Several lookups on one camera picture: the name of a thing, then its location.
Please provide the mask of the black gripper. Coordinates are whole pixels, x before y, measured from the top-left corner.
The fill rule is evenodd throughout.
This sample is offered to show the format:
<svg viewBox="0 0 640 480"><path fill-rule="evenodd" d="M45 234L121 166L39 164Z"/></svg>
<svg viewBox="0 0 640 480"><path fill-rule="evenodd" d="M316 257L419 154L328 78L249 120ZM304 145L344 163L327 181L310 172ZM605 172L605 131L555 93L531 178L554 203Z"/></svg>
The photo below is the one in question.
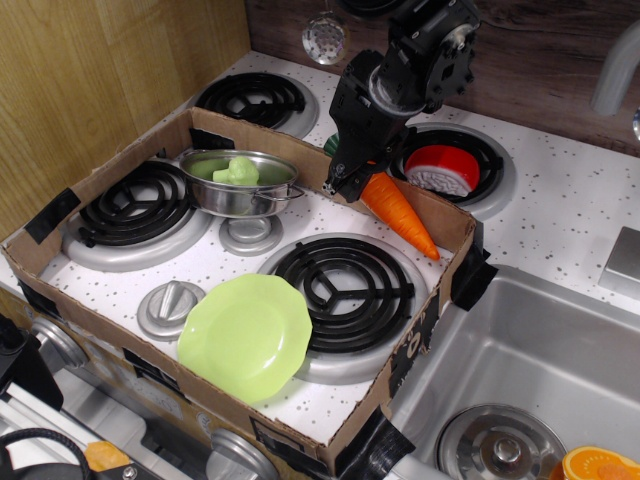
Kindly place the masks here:
<svg viewBox="0 0 640 480"><path fill-rule="evenodd" d="M339 143L323 189L347 203L360 199L374 173L397 169L410 135L405 124L415 110L392 102L379 76L383 60L374 50L358 53L344 69L330 105Z"/></svg>

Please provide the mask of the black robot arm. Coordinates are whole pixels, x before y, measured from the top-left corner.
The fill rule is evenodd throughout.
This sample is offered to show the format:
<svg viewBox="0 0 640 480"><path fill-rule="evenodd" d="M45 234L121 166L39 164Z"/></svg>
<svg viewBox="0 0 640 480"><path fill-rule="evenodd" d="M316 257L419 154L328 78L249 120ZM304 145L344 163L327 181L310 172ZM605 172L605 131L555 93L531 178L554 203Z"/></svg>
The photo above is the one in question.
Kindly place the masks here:
<svg viewBox="0 0 640 480"><path fill-rule="evenodd" d="M471 1L413 1L391 17L385 53L363 50L349 62L329 110L338 146L326 193L358 200L400 156L408 121L465 92L480 23Z"/></svg>

